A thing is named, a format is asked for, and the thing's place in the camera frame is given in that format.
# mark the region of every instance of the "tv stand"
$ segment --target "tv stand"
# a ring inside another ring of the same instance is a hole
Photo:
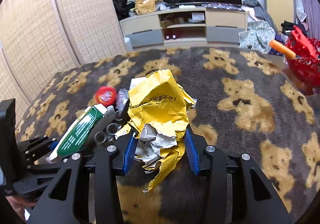
[[[193,12],[204,14],[201,23],[189,23]],[[164,25],[163,21],[178,21]],[[247,30],[247,15],[244,11],[206,9],[202,6],[173,8],[129,17],[120,21],[124,37],[130,38],[132,47],[160,45],[164,48],[190,46],[210,46],[212,44],[239,45],[238,33]],[[167,40],[166,35],[176,34],[177,38]]]

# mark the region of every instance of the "gray garment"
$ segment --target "gray garment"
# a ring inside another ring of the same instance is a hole
[[[276,33],[266,21],[252,21],[248,23],[248,31],[240,32],[240,48],[269,53],[269,42],[275,39]]]
[[[263,10],[261,4],[258,0],[244,0],[242,2],[243,5],[253,7],[255,16],[257,18],[261,18],[268,22],[268,24],[275,30],[276,34],[278,34],[277,26],[275,25],[273,19],[271,18],[270,14],[268,14],[265,10]]]

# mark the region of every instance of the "orange tube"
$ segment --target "orange tube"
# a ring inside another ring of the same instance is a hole
[[[289,59],[294,59],[296,57],[295,52],[287,48],[286,46],[282,45],[280,42],[276,40],[271,40],[269,43],[269,46],[271,48],[274,48],[278,52],[281,52],[282,54],[286,55]]]

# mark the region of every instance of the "metal bolt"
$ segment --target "metal bolt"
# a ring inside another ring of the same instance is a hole
[[[72,158],[73,160],[78,160],[78,159],[80,158],[80,154],[79,154],[79,153],[75,153],[75,154],[73,154],[73,155],[71,156],[71,158]]]
[[[216,150],[214,146],[207,146],[205,149],[210,153],[213,153]]]
[[[250,159],[250,155],[248,155],[248,154],[243,154],[243,155],[241,155],[241,157],[243,160],[246,160],[246,161],[248,161]]]
[[[117,148],[115,146],[108,146],[107,151],[108,152],[114,152]]]

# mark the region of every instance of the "crumpled yellow paper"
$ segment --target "crumpled yellow paper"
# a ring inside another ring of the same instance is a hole
[[[171,121],[176,133],[177,145],[160,150],[161,159],[153,167],[156,169],[160,165],[160,172],[149,183],[147,190],[150,191],[163,181],[183,156],[185,146],[182,138],[189,124],[187,109],[195,102],[177,84],[169,69],[158,70],[148,75],[145,81],[129,90],[129,98],[129,124],[139,131],[139,136],[144,125],[150,122],[153,122],[153,127],[157,129],[157,126],[163,127],[165,124],[156,122]]]

